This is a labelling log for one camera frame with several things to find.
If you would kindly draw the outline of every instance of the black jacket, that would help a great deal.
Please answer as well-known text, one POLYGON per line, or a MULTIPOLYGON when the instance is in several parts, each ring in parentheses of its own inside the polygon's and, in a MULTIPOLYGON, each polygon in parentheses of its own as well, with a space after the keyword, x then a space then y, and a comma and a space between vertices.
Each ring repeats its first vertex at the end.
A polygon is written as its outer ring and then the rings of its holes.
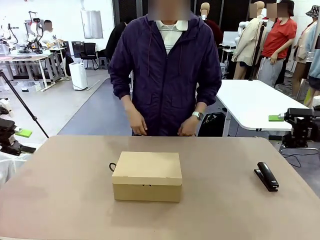
POLYGON ((122 32, 125 30, 126 24, 124 22, 120 22, 115 28, 112 30, 108 43, 105 47, 105 55, 111 60, 114 55, 115 49, 117 47, 118 41, 121 37, 122 32))

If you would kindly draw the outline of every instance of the shirt collar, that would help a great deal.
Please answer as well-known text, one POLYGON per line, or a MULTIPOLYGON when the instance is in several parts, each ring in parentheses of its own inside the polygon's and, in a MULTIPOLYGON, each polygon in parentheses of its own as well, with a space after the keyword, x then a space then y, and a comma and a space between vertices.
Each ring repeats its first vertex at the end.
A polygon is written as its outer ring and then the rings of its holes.
MULTIPOLYGON (((161 29, 162 27, 165 27, 164 23, 160 20, 155 21, 158 29, 161 29)), ((176 29, 179 31, 187 31, 188 30, 188 21, 186 20, 178 20, 176 21, 175 25, 176 29)))

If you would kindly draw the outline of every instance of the black chair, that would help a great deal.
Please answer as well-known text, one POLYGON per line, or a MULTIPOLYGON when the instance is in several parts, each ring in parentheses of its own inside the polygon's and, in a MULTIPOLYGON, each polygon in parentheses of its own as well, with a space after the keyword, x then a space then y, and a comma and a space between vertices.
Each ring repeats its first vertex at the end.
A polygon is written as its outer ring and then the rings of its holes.
POLYGON ((82 59, 82 62, 84 60, 87 60, 86 69, 88 69, 89 66, 89 60, 92 61, 93 69, 95 69, 95 64, 98 66, 98 63, 96 62, 97 59, 97 52, 96 52, 96 44, 93 42, 85 42, 84 43, 84 51, 80 52, 80 58, 82 59))

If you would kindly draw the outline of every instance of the brown box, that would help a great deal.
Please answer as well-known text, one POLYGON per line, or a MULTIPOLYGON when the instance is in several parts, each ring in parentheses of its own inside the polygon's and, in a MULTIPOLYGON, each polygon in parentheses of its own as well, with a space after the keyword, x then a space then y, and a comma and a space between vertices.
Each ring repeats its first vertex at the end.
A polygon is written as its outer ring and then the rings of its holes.
POLYGON ((179 154, 123 151, 112 174, 112 185, 115 200, 180 202, 179 154))

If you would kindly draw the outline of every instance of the stapler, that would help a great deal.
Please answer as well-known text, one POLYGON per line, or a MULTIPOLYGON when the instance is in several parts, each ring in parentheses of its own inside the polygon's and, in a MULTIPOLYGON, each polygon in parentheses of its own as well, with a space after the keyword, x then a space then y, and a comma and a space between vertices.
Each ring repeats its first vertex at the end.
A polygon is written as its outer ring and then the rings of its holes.
POLYGON ((258 169, 255 169, 254 172, 260 178, 261 182, 263 182, 266 189, 268 189, 269 192, 277 192, 279 183, 268 165, 265 162, 258 162, 257 166, 258 169))

